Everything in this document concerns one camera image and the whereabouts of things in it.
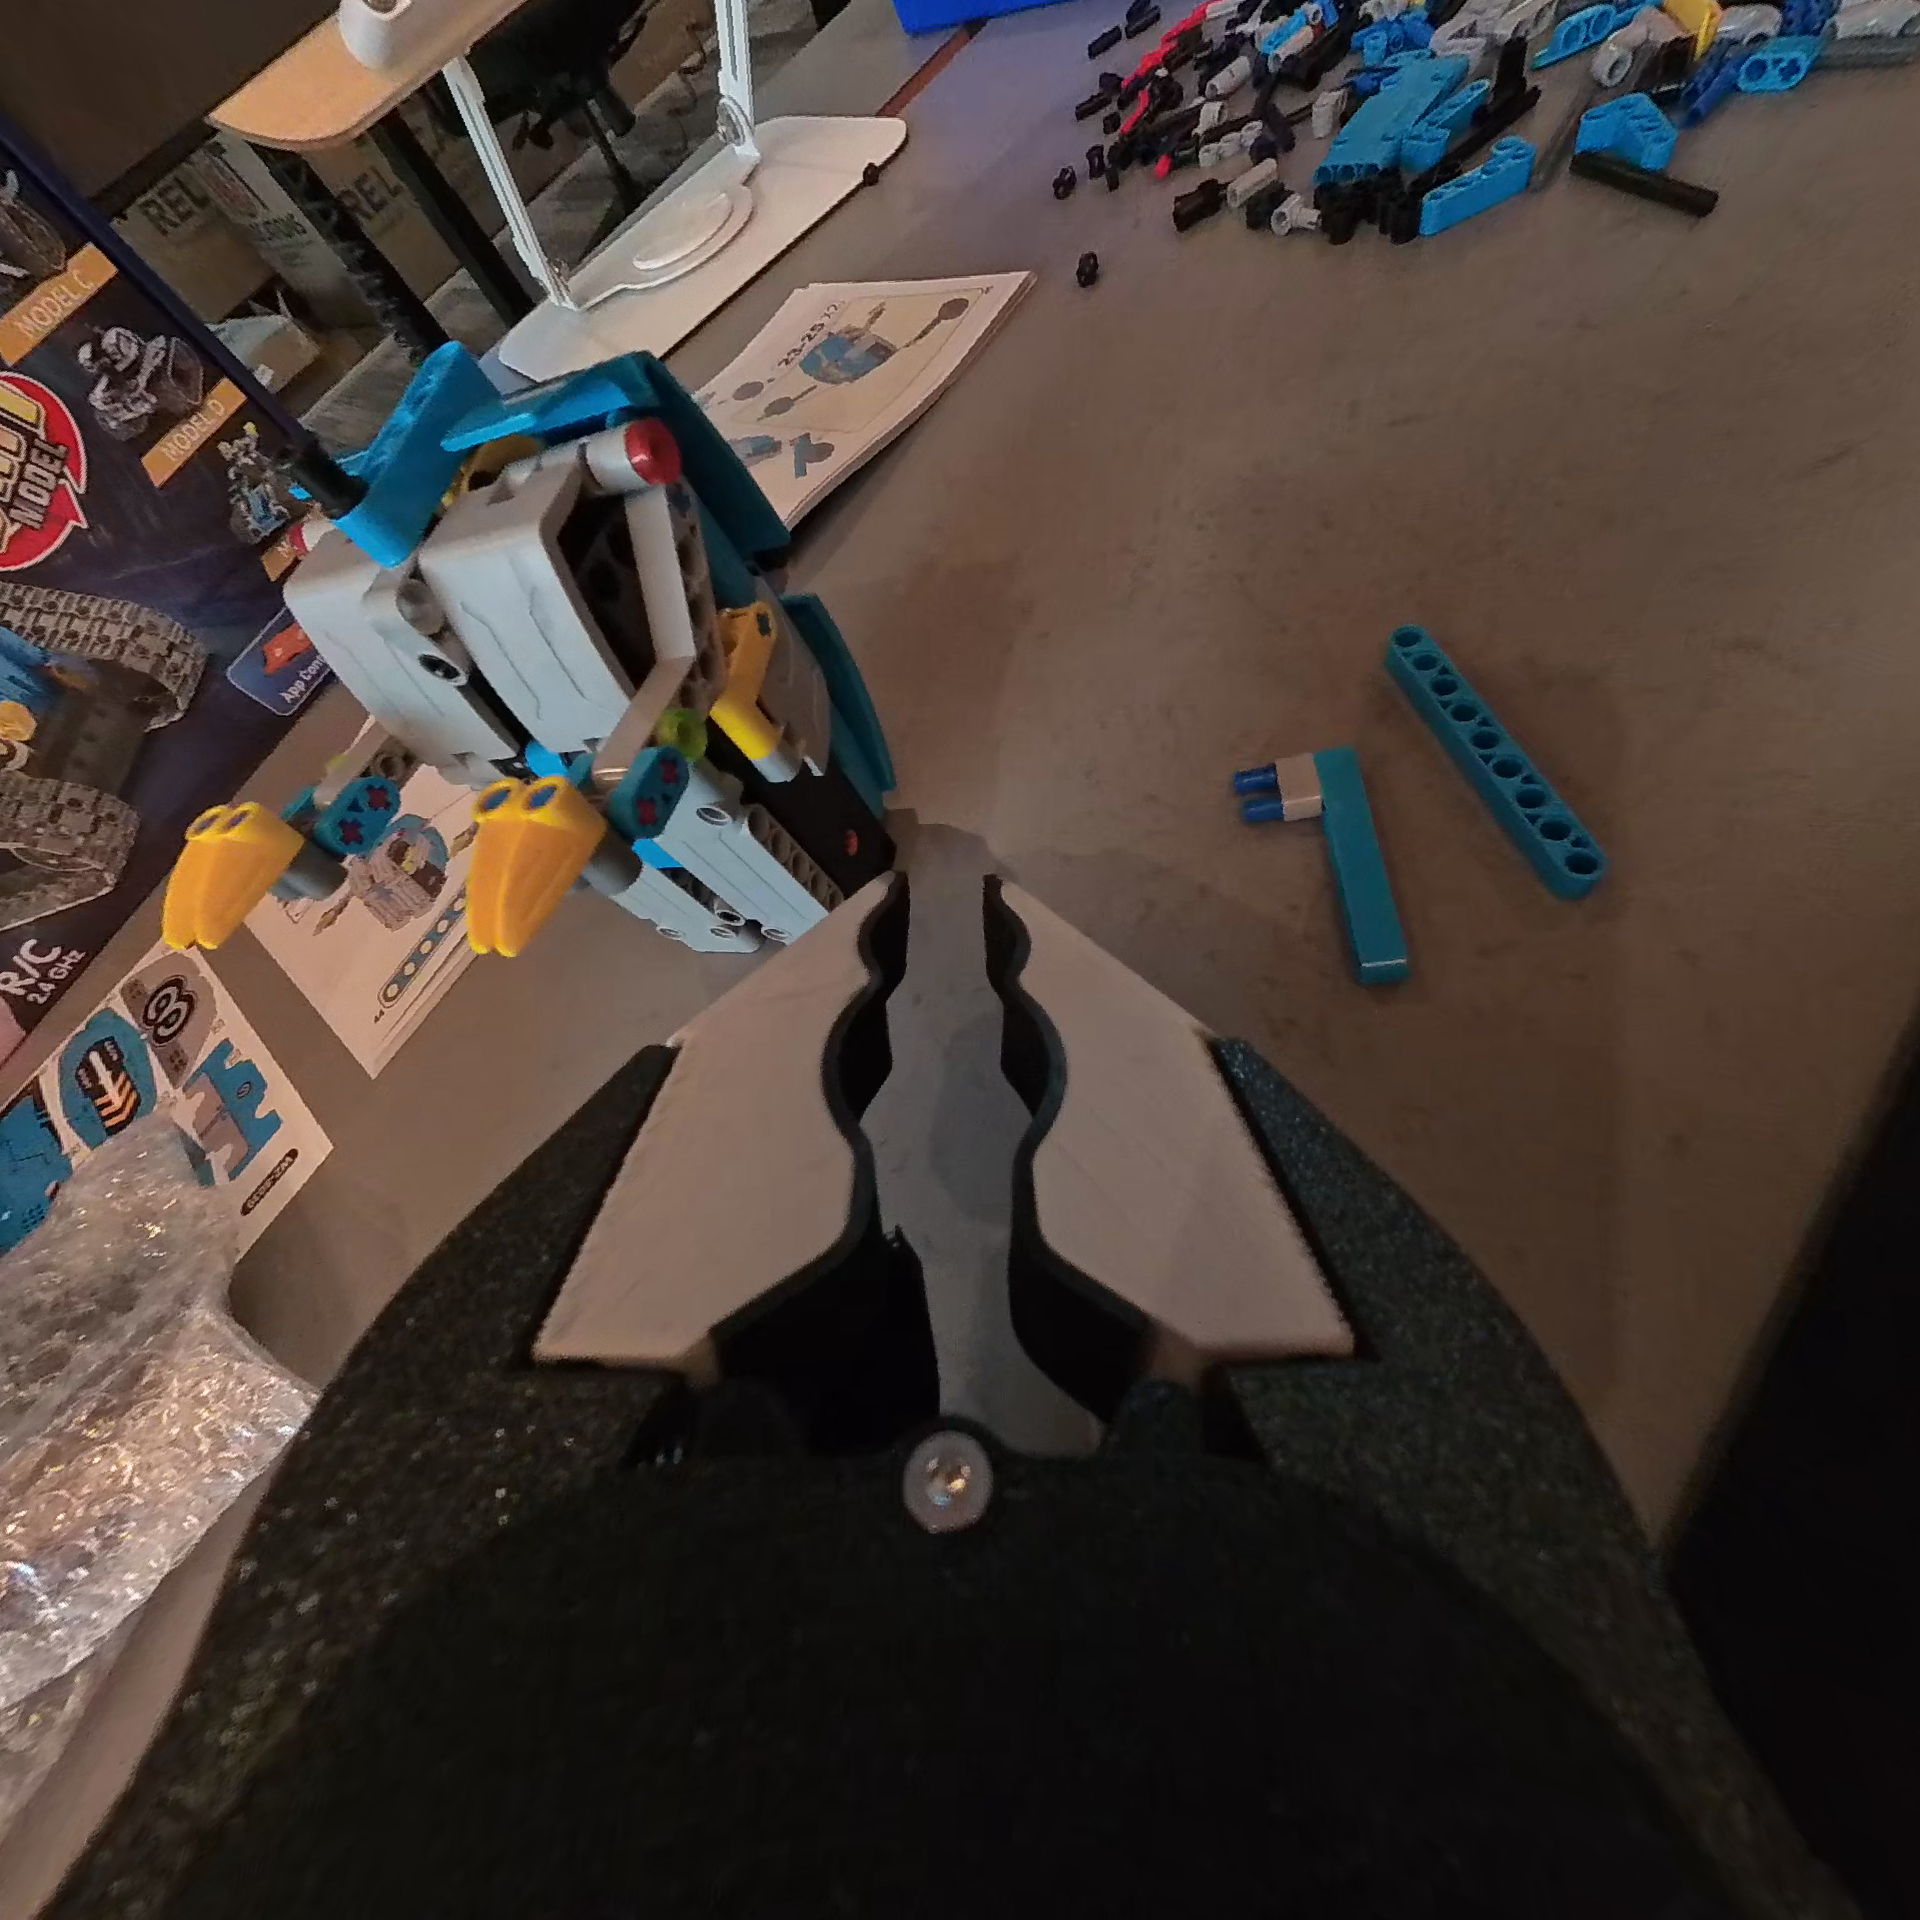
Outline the teal long holed beam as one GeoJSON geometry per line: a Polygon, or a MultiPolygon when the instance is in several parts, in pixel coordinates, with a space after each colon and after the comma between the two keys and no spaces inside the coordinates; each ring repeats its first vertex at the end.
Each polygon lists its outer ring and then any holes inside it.
{"type": "Polygon", "coordinates": [[[1598,838],[1448,651],[1425,629],[1400,626],[1382,649],[1382,665],[1543,887],[1564,899],[1591,895],[1608,869],[1598,838]]]}

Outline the white desk lamp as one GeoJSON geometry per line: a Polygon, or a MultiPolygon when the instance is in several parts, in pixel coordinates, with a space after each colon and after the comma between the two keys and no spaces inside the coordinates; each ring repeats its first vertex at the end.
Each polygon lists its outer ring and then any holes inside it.
{"type": "Polygon", "coordinates": [[[521,262],[544,291],[497,342],[516,379],[542,382],[623,352],[665,355],[737,294],[905,144],[894,114],[784,114],[756,120],[748,7],[712,7],[717,30],[716,151],[678,184],[632,211],[604,246],[565,270],[488,123],[472,47],[513,5],[340,1],[342,46],[402,96],[428,78],[448,83],[521,262]]]}

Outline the sticker sheet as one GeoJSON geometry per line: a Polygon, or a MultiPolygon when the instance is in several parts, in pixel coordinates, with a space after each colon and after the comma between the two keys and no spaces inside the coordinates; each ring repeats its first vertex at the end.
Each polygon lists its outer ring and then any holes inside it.
{"type": "Polygon", "coordinates": [[[1,1114],[1,1250],[127,1126],[167,1117],[232,1215],[239,1254],[328,1155],[328,1138],[202,952],[153,945],[1,1114]]]}

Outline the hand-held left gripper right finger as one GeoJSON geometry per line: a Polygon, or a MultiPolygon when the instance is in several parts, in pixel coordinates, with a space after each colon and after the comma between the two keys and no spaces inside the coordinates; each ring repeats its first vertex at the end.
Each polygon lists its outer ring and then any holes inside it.
{"type": "Polygon", "coordinates": [[[1036,1365],[1348,1359],[1216,1034],[1022,885],[982,881],[998,1067],[1026,1109],[1007,1304],[1036,1365]]]}

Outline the bubble wrap bag with parts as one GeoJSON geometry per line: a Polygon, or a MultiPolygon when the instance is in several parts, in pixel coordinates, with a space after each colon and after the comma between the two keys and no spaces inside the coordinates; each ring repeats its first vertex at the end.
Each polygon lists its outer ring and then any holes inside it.
{"type": "Polygon", "coordinates": [[[65,1403],[4,1464],[4,1714],[106,1647],[314,1403],[310,1383],[209,1307],[65,1403]]]}

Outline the pile of small building pieces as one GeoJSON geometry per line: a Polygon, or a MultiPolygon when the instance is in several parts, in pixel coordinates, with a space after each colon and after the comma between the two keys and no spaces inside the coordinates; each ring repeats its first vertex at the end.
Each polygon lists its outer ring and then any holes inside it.
{"type": "Polygon", "coordinates": [[[1086,154],[1049,182],[1189,174],[1169,223],[1238,217],[1332,246],[1406,246],[1560,175],[1706,218],[1672,171],[1728,102],[1912,65],[1918,5],[1129,5],[1087,42],[1086,154]]]}

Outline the blue grey toy robot model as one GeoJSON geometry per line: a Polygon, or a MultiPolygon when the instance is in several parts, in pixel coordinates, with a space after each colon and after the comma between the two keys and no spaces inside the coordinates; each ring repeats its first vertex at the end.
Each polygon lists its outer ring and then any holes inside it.
{"type": "Polygon", "coordinates": [[[470,797],[466,942],[518,955],[576,890],[705,952],[793,943],[895,865],[872,696],[743,442],[649,352],[497,393],[463,346],[413,375],[304,528],[282,600],[375,733],[280,808],[184,831],[160,935],[217,947],[328,897],[399,785],[470,797]]]}

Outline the open instruction sheet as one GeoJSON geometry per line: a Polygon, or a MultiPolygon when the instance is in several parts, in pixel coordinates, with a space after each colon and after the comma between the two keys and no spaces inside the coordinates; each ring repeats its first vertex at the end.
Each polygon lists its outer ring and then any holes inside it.
{"type": "Polygon", "coordinates": [[[354,1059],[378,1073],[472,960],[463,933],[474,835],[469,785],[365,722],[327,763],[346,826],[327,895],[264,895],[247,917],[354,1059]]]}

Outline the teal short beam with pins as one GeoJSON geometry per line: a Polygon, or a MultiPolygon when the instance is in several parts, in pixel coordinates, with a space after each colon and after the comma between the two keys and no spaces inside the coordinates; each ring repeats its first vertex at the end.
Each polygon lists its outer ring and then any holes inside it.
{"type": "Polygon", "coordinates": [[[1321,831],[1358,982],[1392,986],[1406,979],[1407,939],[1354,749],[1240,768],[1231,775],[1231,792],[1248,824],[1313,824],[1321,831]]]}

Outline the dark blue toy kit box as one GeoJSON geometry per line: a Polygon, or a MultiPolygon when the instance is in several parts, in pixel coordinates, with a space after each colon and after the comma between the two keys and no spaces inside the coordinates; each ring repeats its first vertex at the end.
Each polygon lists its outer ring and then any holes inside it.
{"type": "Polygon", "coordinates": [[[250,375],[4,125],[1,1054],[328,671],[250,375]]]}

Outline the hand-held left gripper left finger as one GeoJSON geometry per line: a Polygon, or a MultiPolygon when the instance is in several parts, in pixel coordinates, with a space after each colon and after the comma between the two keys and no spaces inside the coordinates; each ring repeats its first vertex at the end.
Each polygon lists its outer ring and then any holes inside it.
{"type": "Polygon", "coordinates": [[[663,1082],[537,1336],[542,1361],[684,1369],[850,1254],[894,1067],[910,885],[889,871],[666,1042],[663,1082]]]}

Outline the dark panel board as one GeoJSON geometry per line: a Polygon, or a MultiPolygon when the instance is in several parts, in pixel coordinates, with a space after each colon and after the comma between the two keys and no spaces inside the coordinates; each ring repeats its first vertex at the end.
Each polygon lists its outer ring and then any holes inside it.
{"type": "Polygon", "coordinates": [[[109,184],[334,13],[330,1],[4,1],[4,119],[109,184]]]}

